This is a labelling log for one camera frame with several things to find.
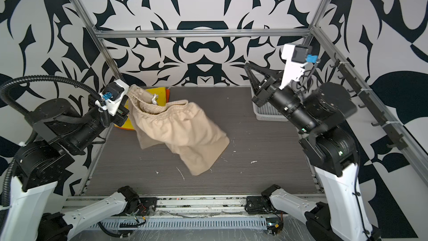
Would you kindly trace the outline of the yellow shorts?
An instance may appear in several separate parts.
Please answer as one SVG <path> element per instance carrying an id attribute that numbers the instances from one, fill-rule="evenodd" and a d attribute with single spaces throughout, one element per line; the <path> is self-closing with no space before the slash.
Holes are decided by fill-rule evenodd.
<path id="1" fill-rule="evenodd" d="M 165 106 L 167 104 L 166 89 L 167 89 L 166 87 L 147 89 L 147 92 L 152 95 L 152 100 L 151 100 L 152 104 L 155 104 L 158 106 Z M 115 125 L 114 127 L 123 129 L 123 130 L 134 131 L 134 127 L 132 126 L 132 123 L 130 121 L 130 116 L 128 116 L 128 120 L 126 121 L 123 127 L 117 127 Z"/>

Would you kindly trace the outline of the beige shorts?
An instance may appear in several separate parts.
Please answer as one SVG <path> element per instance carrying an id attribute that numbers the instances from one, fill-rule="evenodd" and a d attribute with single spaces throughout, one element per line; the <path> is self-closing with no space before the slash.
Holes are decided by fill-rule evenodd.
<path id="1" fill-rule="evenodd" d="M 176 100 L 158 106 L 152 94 L 136 85 L 127 96 L 140 148 L 165 144 L 193 176 L 208 171 L 230 144 L 227 134 L 194 102 Z"/>

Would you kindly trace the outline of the orange shorts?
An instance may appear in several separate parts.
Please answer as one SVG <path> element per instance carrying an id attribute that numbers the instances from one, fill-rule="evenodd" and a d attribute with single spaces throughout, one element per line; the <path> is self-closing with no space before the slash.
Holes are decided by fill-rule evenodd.
<path id="1" fill-rule="evenodd" d="M 166 102 L 167 102 L 167 103 L 169 102 L 170 93 L 171 93 L 170 89 L 169 89 L 169 88 L 167 88 L 167 89 L 166 89 Z"/>

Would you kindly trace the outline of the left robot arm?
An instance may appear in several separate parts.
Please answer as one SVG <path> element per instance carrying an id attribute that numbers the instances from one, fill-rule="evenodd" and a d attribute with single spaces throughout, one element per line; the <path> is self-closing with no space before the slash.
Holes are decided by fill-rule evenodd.
<path id="1" fill-rule="evenodd" d="M 129 186 L 107 198 L 72 212 L 47 213 L 48 199 L 58 186 L 74 154 L 83 152 L 112 123 L 122 125 L 128 110 L 119 105 L 112 116 L 91 108 L 84 116 L 65 99 L 54 99 L 26 115 L 40 136 L 21 147 L 7 171 L 2 192 L 3 241 L 67 241 L 114 215 L 132 215 L 140 204 Z"/>

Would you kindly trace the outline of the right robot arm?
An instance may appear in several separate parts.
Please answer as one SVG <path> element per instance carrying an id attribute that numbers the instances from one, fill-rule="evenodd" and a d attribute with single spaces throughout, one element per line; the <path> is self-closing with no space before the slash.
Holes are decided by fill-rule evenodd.
<path id="1" fill-rule="evenodd" d="M 262 193 L 265 208 L 305 224 L 317 241 L 378 241 L 381 231 L 367 217 L 358 174 L 360 155 L 342 123 L 356 113 L 348 91 L 324 83 L 305 99 L 291 87 L 281 88 L 283 73 L 253 64 L 244 67 L 257 106 L 271 104 L 291 122 L 302 139 L 303 152 L 314 167 L 326 202 L 309 202 L 272 185 Z"/>

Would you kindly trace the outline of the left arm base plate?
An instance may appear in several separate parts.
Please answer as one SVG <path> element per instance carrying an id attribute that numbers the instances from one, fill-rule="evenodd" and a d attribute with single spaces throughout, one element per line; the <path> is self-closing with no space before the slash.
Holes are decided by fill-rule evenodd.
<path id="1" fill-rule="evenodd" d="M 135 214 L 137 216 L 153 215 L 157 210 L 157 197 L 141 197 Z"/>

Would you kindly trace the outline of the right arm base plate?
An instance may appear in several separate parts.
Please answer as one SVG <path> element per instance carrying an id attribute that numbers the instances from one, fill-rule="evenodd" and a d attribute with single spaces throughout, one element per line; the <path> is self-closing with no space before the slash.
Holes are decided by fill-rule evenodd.
<path id="1" fill-rule="evenodd" d="M 265 196 L 247 196 L 244 209 L 250 215 L 267 214 L 273 211 L 270 200 Z"/>

